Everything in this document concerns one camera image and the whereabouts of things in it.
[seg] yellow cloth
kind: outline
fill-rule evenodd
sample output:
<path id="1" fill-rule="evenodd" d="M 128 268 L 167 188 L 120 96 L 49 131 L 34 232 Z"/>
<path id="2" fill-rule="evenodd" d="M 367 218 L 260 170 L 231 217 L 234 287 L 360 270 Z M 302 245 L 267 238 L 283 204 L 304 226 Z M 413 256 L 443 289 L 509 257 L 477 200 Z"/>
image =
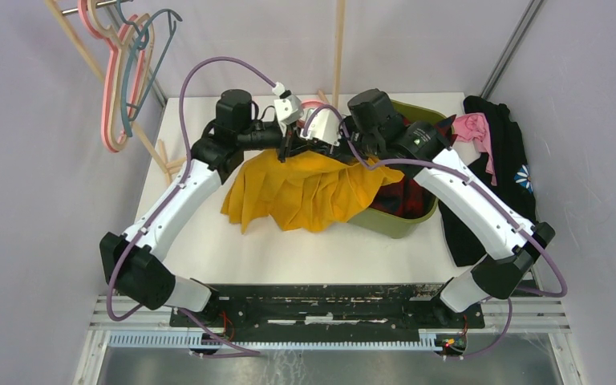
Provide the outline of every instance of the yellow cloth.
<path id="1" fill-rule="evenodd" d="M 402 178 L 387 167 L 370 171 L 316 152 L 281 163 L 274 150 L 267 150 L 242 165 L 221 213 L 230 223 L 241 223 L 243 233 L 252 220 L 268 215 L 282 230 L 318 232 L 334 221 L 348 221 L 371 204 L 381 186 Z"/>

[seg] red wire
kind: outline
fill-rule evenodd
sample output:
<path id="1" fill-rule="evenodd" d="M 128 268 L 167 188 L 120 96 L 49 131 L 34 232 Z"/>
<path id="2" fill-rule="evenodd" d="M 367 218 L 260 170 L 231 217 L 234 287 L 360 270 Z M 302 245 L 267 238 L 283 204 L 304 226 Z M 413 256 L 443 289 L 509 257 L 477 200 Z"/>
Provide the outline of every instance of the red wire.
<path id="1" fill-rule="evenodd" d="M 466 314 L 464 314 L 464 329 L 461 331 L 459 338 L 464 337 L 467 332 L 468 332 L 468 318 L 466 317 Z"/>
<path id="2" fill-rule="evenodd" d="M 224 337 L 226 336 L 226 333 L 228 331 L 227 325 L 230 324 L 230 328 L 232 329 L 232 334 L 228 338 L 228 341 L 232 341 L 233 338 L 235 337 L 235 326 L 233 325 L 233 322 L 230 320 L 230 318 L 228 318 L 228 315 L 225 312 L 222 312 L 221 316 L 223 317 L 223 336 Z"/>

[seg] clothes hanger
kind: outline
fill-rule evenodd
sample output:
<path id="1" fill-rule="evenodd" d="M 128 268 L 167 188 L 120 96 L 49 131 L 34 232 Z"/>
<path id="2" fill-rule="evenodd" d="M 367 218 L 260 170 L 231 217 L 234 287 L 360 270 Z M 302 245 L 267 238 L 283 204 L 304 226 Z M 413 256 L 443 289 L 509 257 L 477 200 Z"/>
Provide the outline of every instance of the clothes hanger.
<path id="1" fill-rule="evenodd" d="M 119 33 L 111 26 L 103 26 L 97 14 L 96 6 L 98 2 L 99 0 L 78 0 L 79 16 L 89 33 L 96 39 L 105 41 L 110 48 L 110 59 L 105 74 L 103 91 L 101 138 L 103 144 L 110 152 L 119 152 L 124 149 L 127 143 L 127 136 L 124 131 L 120 132 L 119 135 L 115 134 L 115 112 L 120 107 L 120 98 L 118 97 L 120 74 L 122 73 L 121 67 L 126 63 L 125 53 L 136 32 L 129 25 L 122 26 Z M 149 15 L 143 14 L 140 17 L 133 15 L 130 19 L 136 24 L 142 24 L 149 19 Z M 147 50 L 143 50 L 139 54 L 136 75 L 132 85 L 133 101 L 140 99 L 142 96 L 141 92 L 145 90 L 145 78 L 148 75 L 147 63 L 152 58 L 152 48 L 153 46 L 148 46 Z"/>
<path id="2" fill-rule="evenodd" d="M 143 26 L 141 29 L 138 27 L 138 23 L 133 22 L 133 20 L 131 19 L 126 19 L 126 17 L 124 16 L 124 12 L 121 9 L 121 2 L 116 3 L 116 8 L 117 8 L 117 13 L 119 14 L 120 19 L 122 20 L 122 22 L 125 23 L 124 25 L 132 26 L 134 30 L 138 31 L 138 36 L 136 36 L 136 40 L 133 43 L 133 46 L 131 47 L 131 52 L 128 55 L 127 63 L 126 63 L 126 66 L 124 67 L 124 78 L 123 78 L 123 81 L 121 82 L 121 93 L 120 93 L 121 120 L 122 120 L 122 124 L 124 125 L 124 132 L 126 132 L 128 136 L 132 136 L 131 128 L 132 128 L 133 122 L 136 121 L 136 118 L 138 117 L 138 114 L 140 114 L 140 110 L 143 107 L 145 100 L 148 97 L 148 93 L 152 89 L 152 86 L 157 76 L 157 72 L 159 72 L 162 61 L 164 61 L 166 51 L 168 50 L 168 47 L 171 45 L 173 36 L 176 34 L 176 25 L 178 22 L 182 22 L 183 18 L 178 13 L 176 13 L 174 10 L 170 10 L 170 9 L 158 10 L 145 23 L 143 23 Z M 144 92 L 142 93 L 142 97 L 140 98 L 140 101 L 138 103 L 135 103 L 136 93 L 133 92 L 132 96 L 134 97 L 134 99 L 132 99 L 132 101 L 129 103 L 127 101 L 128 78 L 133 68 L 134 58 L 137 57 L 138 51 L 142 52 L 142 50 L 144 50 L 146 45 L 149 44 L 150 47 L 154 47 L 154 43 L 156 39 L 154 38 L 155 34 L 154 34 L 153 23 L 156 18 L 158 18 L 161 14 L 164 14 L 164 13 L 166 13 L 167 19 L 168 19 L 168 40 L 166 44 L 164 45 L 164 49 L 161 52 L 159 61 L 157 61 L 157 64 L 154 66 L 152 70 L 152 76 L 150 77 L 150 80 L 147 83 L 146 90 L 144 90 Z"/>

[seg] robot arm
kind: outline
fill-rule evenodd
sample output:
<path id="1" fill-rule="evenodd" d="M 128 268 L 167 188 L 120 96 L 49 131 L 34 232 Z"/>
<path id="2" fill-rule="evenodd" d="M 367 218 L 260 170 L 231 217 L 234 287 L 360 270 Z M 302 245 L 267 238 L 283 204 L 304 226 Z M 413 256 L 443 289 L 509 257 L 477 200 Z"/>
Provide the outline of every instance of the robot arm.
<path id="1" fill-rule="evenodd" d="M 403 117 L 395 111 L 388 96 L 376 89 L 358 94 L 348 102 L 348 107 L 353 118 L 353 136 L 359 142 L 356 147 L 365 153 L 380 159 L 423 160 L 436 165 L 429 168 L 411 162 L 391 162 L 389 167 L 403 171 L 436 195 L 485 247 L 486 255 L 472 269 L 451 279 L 435 300 L 459 313 L 488 297 L 508 298 L 540 256 L 523 232 L 546 247 L 555 235 L 551 226 L 546 222 L 534 225 L 476 178 L 437 127 L 449 127 L 453 118 L 436 126 L 415 122 L 405 127 Z M 514 228 L 502 212 L 518 227 Z"/>
<path id="2" fill-rule="evenodd" d="M 163 261 L 176 236 L 202 202 L 244 161 L 245 150 L 278 148 L 282 159 L 291 154 L 288 137 L 301 117 L 301 102 L 280 83 L 273 91 L 280 94 L 275 106 L 282 113 L 270 123 L 251 119 L 252 100 L 248 92 L 224 92 L 216 105 L 216 119 L 209 122 L 205 134 L 191 148 L 190 167 L 183 164 L 178 177 L 160 199 L 121 236 L 107 233 L 103 237 L 100 255 L 109 283 L 120 255 L 129 246 L 128 239 L 142 234 L 117 276 L 115 287 L 119 292 L 151 310 L 171 306 L 199 312 L 205 308 L 211 289 L 194 279 L 172 274 Z"/>
<path id="3" fill-rule="evenodd" d="M 323 117 L 311 124 L 309 135 L 311 132 L 319 134 L 311 139 L 313 141 L 307 141 L 303 134 L 300 135 L 302 139 L 295 139 L 299 136 L 295 123 L 302 114 L 300 101 L 284 87 L 278 86 L 274 91 L 280 96 L 274 103 L 279 113 L 277 120 L 271 123 L 251 119 L 251 95 L 248 92 L 224 92 L 217 104 L 216 119 L 209 123 L 205 135 L 192 146 L 191 167 L 185 179 L 177 178 L 145 216 L 121 237 L 108 233 L 100 242 L 103 267 L 109 282 L 120 254 L 128 246 L 127 239 L 132 239 L 138 232 L 143 234 L 120 270 L 116 288 L 122 294 L 152 310 L 173 306 L 199 312 L 206 307 L 212 295 L 211 289 L 193 279 L 175 276 L 162 261 L 177 234 L 201 203 L 243 162 L 245 150 L 276 148 L 279 160 L 307 149 L 340 160 L 347 155 L 352 158 L 349 145 L 337 147 L 336 140 L 345 143 L 347 139 L 338 134 L 338 120 L 326 119 L 329 111 L 319 112 L 318 117 Z M 436 126 L 425 122 L 407 126 L 388 96 L 379 90 L 358 94 L 349 101 L 348 107 L 351 116 L 345 123 L 352 133 L 348 140 L 358 152 L 380 159 L 426 160 L 459 172 L 453 175 L 442 168 L 410 162 L 390 165 L 441 199 L 476 234 L 486 250 L 483 259 L 471 270 L 446 283 L 434 300 L 459 313 L 490 296 L 508 298 L 539 258 L 539 253 L 521 231 L 546 247 L 553 239 L 553 229 L 544 222 L 534 225 L 515 213 L 473 175 L 437 127 L 439 124 L 449 126 L 452 119 Z M 185 166 L 181 169 L 181 176 L 185 169 Z M 481 194 L 475 186 L 485 193 Z M 171 202 L 161 208 L 167 197 L 174 193 Z M 509 213 L 519 227 L 514 229 L 495 205 Z M 158 209 L 161 209 L 159 215 L 152 223 L 146 223 Z"/>

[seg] pink cloth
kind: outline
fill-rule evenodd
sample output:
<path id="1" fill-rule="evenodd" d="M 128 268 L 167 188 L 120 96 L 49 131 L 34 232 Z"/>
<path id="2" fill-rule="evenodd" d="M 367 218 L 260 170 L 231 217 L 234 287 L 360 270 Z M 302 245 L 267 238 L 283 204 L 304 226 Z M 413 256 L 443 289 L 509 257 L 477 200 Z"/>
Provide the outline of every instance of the pink cloth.
<path id="1" fill-rule="evenodd" d="M 490 126 L 482 112 L 460 116 L 452 126 L 455 128 L 456 140 L 460 142 L 473 141 L 478 152 L 488 153 L 488 165 L 485 172 L 492 175 L 492 185 L 497 186 L 495 166 L 492 162 L 492 142 L 490 142 Z"/>

